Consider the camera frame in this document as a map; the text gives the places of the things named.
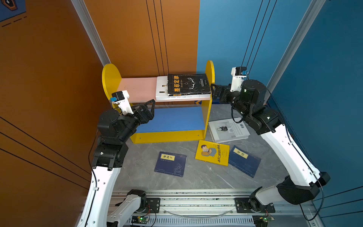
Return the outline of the white book with brown bars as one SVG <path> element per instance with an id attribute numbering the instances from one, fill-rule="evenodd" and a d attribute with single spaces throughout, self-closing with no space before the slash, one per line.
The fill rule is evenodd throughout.
<path id="1" fill-rule="evenodd" d="M 167 76 L 157 77 L 156 101 L 157 102 L 181 102 L 181 101 L 204 101 L 210 100 L 210 94 L 168 96 Z"/>

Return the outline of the black book with orange title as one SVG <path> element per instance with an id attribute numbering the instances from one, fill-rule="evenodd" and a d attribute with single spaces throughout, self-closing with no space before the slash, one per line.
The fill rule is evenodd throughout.
<path id="1" fill-rule="evenodd" d="M 210 84 L 206 74 L 168 74 L 168 96 L 210 94 Z"/>

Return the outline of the yellow cartoon cover book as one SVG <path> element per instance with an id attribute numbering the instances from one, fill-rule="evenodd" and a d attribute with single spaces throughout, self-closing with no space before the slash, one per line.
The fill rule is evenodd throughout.
<path id="1" fill-rule="evenodd" d="M 195 159 L 221 166 L 228 166 L 229 153 L 229 145 L 199 140 Z"/>

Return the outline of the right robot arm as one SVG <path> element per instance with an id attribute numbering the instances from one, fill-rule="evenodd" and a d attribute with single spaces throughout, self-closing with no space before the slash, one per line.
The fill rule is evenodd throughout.
<path id="1" fill-rule="evenodd" d="M 283 182 L 269 188 L 259 187 L 250 195 L 253 212 L 263 211 L 277 201 L 302 205 L 324 192 L 329 174 L 320 172 L 295 144 L 281 113 L 265 105 L 264 98 L 270 94 L 265 85 L 249 79 L 230 86 L 211 84 L 210 87 L 212 99 L 229 104 L 232 112 L 237 111 L 241 120 L 271 146 L 288 172 Z"/>

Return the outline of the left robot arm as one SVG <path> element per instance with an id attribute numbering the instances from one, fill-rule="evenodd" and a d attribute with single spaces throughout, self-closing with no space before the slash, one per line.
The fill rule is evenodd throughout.
<path id="1" fill-rule="evenodd" d="M 79 227 L 122 227 L 136 211 L 147 206 L 143 190 L 131 190 L 118 208 L 108 214 L 117 177 L 121 172 L 128 151 L 127 140 L 137 127 L 154 118 L 155 100 L 131 108 L 133 113 L 121 114 L 107 110 L 99 117 L 97 125 L 101 133 L 91 161 L 92 178 Z"/>

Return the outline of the yellow pink blue bookshelf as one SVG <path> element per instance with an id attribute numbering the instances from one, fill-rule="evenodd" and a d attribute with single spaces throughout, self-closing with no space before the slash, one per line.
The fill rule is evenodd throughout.
<path id="1" fill-rule="evenodd" d="M 157 78 L 125 78 L 114 64 L 106 64 L 102 71 L 102 84 L 108 101 L 112 93 L 126 90 L 131 107 L 156 98 Z M 111 104 L 118 115 L 121 109 Z M 207 135 L 212 100 L 201 101 L 191 107 L 155 107 L 154 119 L 140 125 L 131 135 L 134 144 L 204 140 Z"/>

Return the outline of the grey white photo book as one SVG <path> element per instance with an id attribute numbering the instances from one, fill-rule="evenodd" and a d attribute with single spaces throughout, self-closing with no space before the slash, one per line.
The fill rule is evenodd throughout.
<path id="1" fill-rule="evenodd" d="M 236 123 L 232 118 L 210 121 L 209 130 L 216 143 L 248 139 L 250 136 L 245 123 Z"/>

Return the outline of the dark blue book left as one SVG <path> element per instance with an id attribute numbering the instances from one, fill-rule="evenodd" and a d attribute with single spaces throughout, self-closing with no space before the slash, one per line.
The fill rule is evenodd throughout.
<path id="1" fill-rule="evenodd" d="M 156 167 L 157 173 L 183 177 L 187 156 L 169 152 L 159 152 Z"/>

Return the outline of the dark blue book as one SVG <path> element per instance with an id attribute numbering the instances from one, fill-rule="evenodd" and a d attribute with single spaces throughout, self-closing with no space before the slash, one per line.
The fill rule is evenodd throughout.
<path id="1" fill-rule="evenodd" d="M 183 177 L 187 156 L 169 152 L 159 152 L 156 167 L 157 173 Z"/>
<path id="2" fill-rule="evenodd" d="M 233 146 L 229 154 L 229 164 L 248 176 L 254 178 L 261 159 L 255 157 L 237 146 Z"/>

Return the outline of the dark blue book right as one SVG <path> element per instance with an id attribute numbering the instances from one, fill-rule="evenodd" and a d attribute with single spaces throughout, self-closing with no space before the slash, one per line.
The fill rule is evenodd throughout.
<path id="1" fill-rule="evenodd" d="M 261 159 L 255 157 L 237 146 L 233 146 L 229 154 L 229 164 L 248 176 L 254 178 Z"/>

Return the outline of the left green circuit board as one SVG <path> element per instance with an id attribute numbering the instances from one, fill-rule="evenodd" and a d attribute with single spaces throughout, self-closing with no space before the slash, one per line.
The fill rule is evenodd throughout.
<path id="1" fill-rule="evenodd" d="M 149 221 L 149 216 L 132 216 L 131 225 L 146 225 Z"/>

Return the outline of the right circuit board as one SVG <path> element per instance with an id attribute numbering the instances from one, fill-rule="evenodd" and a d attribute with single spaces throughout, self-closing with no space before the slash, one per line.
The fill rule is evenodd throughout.
<path id="1" fill-rule="evenodd" d="M 256 227 L 267 227 L 275 218 L 272 216 L 253 216 L 253 223 Z"/>

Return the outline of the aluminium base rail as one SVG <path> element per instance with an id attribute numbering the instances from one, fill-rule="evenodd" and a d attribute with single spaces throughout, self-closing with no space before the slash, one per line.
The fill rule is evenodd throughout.
<path id="1" fill-rule="evenodd" d="M 267 218 L 267 227 L 323 227 L 311 202 L 292 205 L 273 202 L 262 211 L 249 209 L 250 189 L 152 190 L 146 193 L 152 208 L 148 227 L 253 227 Z"/>

